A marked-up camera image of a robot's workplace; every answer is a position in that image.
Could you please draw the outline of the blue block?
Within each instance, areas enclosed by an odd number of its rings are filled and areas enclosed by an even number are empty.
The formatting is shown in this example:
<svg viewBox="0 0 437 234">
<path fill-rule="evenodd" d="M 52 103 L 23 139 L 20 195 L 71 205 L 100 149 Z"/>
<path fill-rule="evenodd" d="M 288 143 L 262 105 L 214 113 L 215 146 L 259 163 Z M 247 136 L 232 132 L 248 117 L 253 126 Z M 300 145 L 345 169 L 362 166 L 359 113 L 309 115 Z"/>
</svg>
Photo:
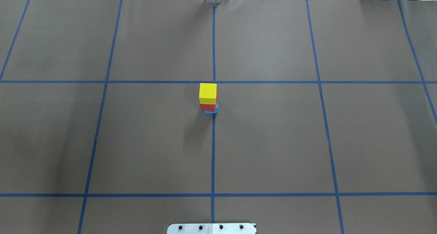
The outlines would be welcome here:
<svg viewBox="0 0 437 234">
<path fill-rule="evenodd" d="M 204 110 L 203 111 L 205 114 L 217 114 L 219 112 L 219 105 L 216 104 L 215 106 L 215 110 L 214 111 L 208 111 L 208 110 Z"/>
</svg>

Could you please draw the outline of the red block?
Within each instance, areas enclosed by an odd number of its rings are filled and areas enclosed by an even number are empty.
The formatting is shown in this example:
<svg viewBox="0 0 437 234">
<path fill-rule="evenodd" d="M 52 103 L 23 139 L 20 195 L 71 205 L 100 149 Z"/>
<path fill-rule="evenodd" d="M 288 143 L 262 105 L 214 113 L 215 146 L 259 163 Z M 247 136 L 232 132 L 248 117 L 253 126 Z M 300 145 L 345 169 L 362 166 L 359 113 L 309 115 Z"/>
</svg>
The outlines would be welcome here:
<svg viewBox="0 0 437 234">
<path fill-rule="evenodd" d="M 215 104 L 199 104 L 201 110 L 208 110 L 208 111 L 214 111 L 215 106 L 218 104 L 218 94 L 216 95 L 216 103 Z"/>
</svg>

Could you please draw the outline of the yellow block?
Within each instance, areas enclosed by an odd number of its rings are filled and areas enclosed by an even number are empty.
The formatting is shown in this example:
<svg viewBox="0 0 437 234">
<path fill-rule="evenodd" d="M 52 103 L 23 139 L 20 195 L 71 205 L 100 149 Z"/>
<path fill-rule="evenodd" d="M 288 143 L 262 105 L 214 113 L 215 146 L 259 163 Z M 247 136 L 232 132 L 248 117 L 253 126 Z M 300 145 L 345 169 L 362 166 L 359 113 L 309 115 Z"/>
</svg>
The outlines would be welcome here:
<svg viewBox="0 0 437 234">
<path fill-rule="evenodd" d="M 201 105 L 215 105 L 215 104 L 217 104 L 217 84 L 216 83 L 200 83 L 199 103 Z"/>
</svg>

